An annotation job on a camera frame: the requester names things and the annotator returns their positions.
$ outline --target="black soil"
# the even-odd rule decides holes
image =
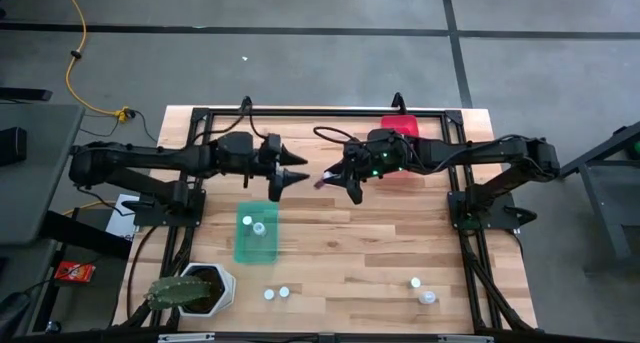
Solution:
[[[220,278],[220,273],[216,268],[200,268],[193,270],[189,273],[190,276],[195,276],[202,279],[205,282],[211,283],[209,289],[209,297],[200,298],[189,304],[184,305],[185,311],[196,314],[206,314],[218,303],[220,297],[224,293],[224,283]]]

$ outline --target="wooden tabletop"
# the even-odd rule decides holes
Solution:
[[[160,145],[184,146],[192,108],[167,107]],[[494,138],[487,110],[462,112],[469,140]],[[214,128],[226,127],[233,119],[218,116]],[[212,318],[181,318],[181,330],[472,332],[460,244],[450,226],[445,199],[450,190],[446,173],[419,176],[403,172],[370,180],[362,185],[363,203],[353,205],[344,189],[313,188],[324,169],[340,160],[342,147],[316,137],[312,128],[328,125],[364,139],[369,130],[379,127],[379,118],[258,116],[254,121],[259,131],[280,134],[291,152],[308,159],[309,164],[292,170],[312,177],[285,189],[280,202],[278,261],[264,266],[235,263],[233,244],[237,203],[266,200],[266,180],[255,178],[248,189],[242,188],[239,176],[205,181],[207,202],[191,261],[224,265],[237,279],[236,296],[232,306]],[[418,118],[418,123],[421,136],[442,138],[438,120]],[[248,120],[236,130],[250,131]],[[474,166],[474,177],[482,183],[500,169],[499,165]],[[178,177],[177,172],[159,170],[151,175],[163,180]],[[136,235],[129,262],[145,231]],[[133,309],[158,278],[166,235],[166,229],[157,229],[142,249],[132,284]],[[487,231],[487,245],[496,285],[521,317],[535,326],[518,244],[504,232]],[[114,323],[126,316],[128,271]],[[412,277],[422,280],[421,288],[409,288]],[[277,292],[283,285],[291,290],[289,298],[263,298],[265,289]],[[421,305],[418,294],[427,290],[435,292],[438,300]],[[488,322],[484,290],[480,288],[479,294]]]

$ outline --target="small white cylinder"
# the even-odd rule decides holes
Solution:
[[[259,236],[263,236],[265,234],[267,234],[267,228],[265,228],[264,224],[260,223],[260,222],[256,222],[253,225],[253,233],[259,235]]]
[[[287,287],[282,287],[280,288],[280,297],[282,298],[287,298],[289,296],[289,288]]]
[[[436,302],[436,294],[431,291],[420,293],[418,300],[422,304],[432,304]]]
[[[413,277],[409,281],[409,287],[411,288],[420,288],[421,285],[422,285],[422,282],[420,282],[420,278],[418,277]]]
[[[267,289],[266,291],[264,291],[264,299],[266,300],[272,300],[275,296],[276,293],[273,291],[273,289]]]

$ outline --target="green transparent container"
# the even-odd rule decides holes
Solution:
[[[250,216],[252,224],[242,220]],[[264,234],[256,234],[254,225],[264,225]],[[243,264],[273,264],[278,259],[278,204],[269,201],[242,202],[236,216],[236,244],[233,258]]]

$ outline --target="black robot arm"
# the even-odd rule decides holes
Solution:
[[[326,128],[317,127],[314,131],[318,134],[322,129]],[[427,175],[456,165],[511,164],[508,170],[485,184],[467,187],[467,209],[478,211],[526,182],[550,181],[559,171],[552,145],[544,139],[518,135],[490,142],[448,144],[438,139],[405,136],[392,129],[375,129],[364,142],[349,136],[349,141],[341,143],[344,144],[343,158],[325,171],[323,182],[346,188],[355,204],[362,202],[361,182],[383,178],[388,173],[407,170]]]
[[[259,148],[253,147],[250,133],[231,132],[205,145],[181,149],[94,142],[74,147],[72,154],[69,178],[79,187],[110,183],[152,195],[172,209],[188,205],[190,191],[186,182],[163,182],[129,168],[179,170],[197,178],[240,174],[245,177],[245,188],[250,178],[262,176],[269,180],[269,199],[276,202],[285,187],[309,177],[281,168],[307,161],[290,153],[277,134],[268,134]]]

